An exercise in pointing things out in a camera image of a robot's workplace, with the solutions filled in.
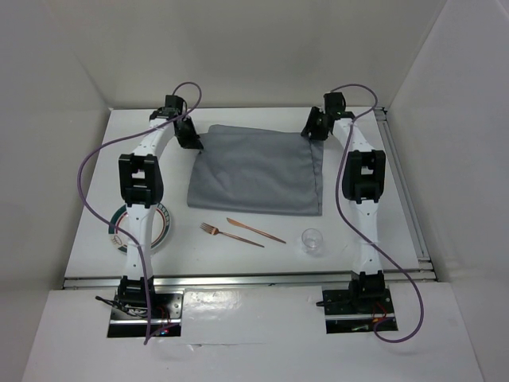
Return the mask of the grey cloth placemat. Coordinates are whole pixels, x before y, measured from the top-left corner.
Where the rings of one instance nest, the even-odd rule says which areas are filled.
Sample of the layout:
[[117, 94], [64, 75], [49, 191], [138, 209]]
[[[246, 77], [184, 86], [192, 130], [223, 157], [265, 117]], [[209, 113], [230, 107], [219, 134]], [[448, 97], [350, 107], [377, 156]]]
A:
[[191, 208], [320, 216], [324, 143], [296, 132], [212, 125], [188, 185]]

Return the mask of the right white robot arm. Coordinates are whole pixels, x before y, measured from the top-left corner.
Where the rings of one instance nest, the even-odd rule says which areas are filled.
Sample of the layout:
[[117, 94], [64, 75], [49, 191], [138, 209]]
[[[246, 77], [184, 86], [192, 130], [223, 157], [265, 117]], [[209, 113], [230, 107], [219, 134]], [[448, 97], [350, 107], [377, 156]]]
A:
[[378, 209], [385, 186], [386, 154], [377, 150], [357, 126], [340, 92], [324, 95], [324, 106], [313, 107], [301, 134], [325, 140], [336, 133], [344, 149], [336, 190], [348, 202], [344, 216], [355, 228], [352, 278], [341, 297], [323, 298], [321, 305], [332, 314], [387, 314], [387, 289], [378, 243]]

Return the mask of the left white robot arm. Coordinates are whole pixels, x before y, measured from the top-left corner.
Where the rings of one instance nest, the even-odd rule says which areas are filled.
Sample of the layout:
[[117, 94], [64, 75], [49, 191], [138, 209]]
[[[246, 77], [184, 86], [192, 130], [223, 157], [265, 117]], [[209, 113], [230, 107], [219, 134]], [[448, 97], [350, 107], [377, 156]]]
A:
[[172, 138], [184, 149], [203, 148], [186, 111], [183, 98], [167, 95], [164, 105], [149, 117], [150, 132], [132, 153], [119, 157], [120, 193], [127, 213], [127, 264], [117, 296], [140, 318], [157, 308], [150, 256], [153, 219], [164, 196], [159, 158]]

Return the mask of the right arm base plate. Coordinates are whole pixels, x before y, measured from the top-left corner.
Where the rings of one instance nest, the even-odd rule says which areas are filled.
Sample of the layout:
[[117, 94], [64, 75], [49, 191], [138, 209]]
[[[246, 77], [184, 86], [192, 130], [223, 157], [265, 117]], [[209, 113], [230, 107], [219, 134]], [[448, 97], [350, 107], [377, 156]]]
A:
[[348, 290], [323, 290], [315, 303], [324, 311], [327, 334], [397, 331], [398, 324], [390, 290], [381, 297], [355, 300]]

